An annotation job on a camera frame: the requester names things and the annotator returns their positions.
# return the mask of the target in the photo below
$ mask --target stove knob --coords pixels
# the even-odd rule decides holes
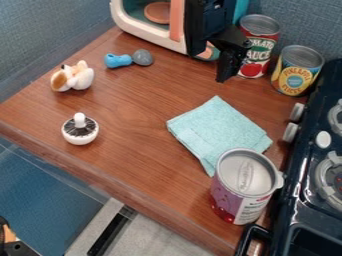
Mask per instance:
[[[331,136],[326,131],[320,131],[315,139],[316,145],[321,149],[325,149],[331,144]]]
[[[303,113],[304,113],[304,108],[305,105],[302,103],[296,103],[293,106],[291,115],[290,115],[290,120],[293,122],[298,122],[299,119],[302,117]]]
[[[292,141],[296,137],[297,131],[298,131],[298,125],[294,123],[289,123],[284,132],[283,141],[292,143]]]

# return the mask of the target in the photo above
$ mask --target toy mushroom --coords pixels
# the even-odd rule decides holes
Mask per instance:
[[[74,145],[85,145],[92,142],[99,133],[98,123],[83,113],[76,113],[74,118],[62,126],[62,134],[66,141]]]

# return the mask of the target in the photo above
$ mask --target can lid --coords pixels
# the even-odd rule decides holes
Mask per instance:
[[[278,188],[278,171],[265,156],[249,149],[224,153],[217,166],[220,181],[237,194],[250,197],[271,194]]]
[[[321,54],[314,49],[302,45],[286,46],[281,54],[283,59],[293,66],[317,68],[324,64],[324,58]]]
[[[242,17],[240,25],[253,35],[275,35],[280,30],[280,25],[276,20],[261,14]]]

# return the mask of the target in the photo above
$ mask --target gray toy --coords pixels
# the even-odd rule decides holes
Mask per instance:
[[[133,56],[134,63],[140,66],[150,66],[153,64],[154,60],[151,53],[145,49],[137,50]]]

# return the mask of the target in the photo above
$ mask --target dish cloth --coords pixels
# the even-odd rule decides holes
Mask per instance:
[[[265,151],[272,140],[266,132],[220,97],[167,121],[168,130],[215,174],[221,154],[233,148]]]

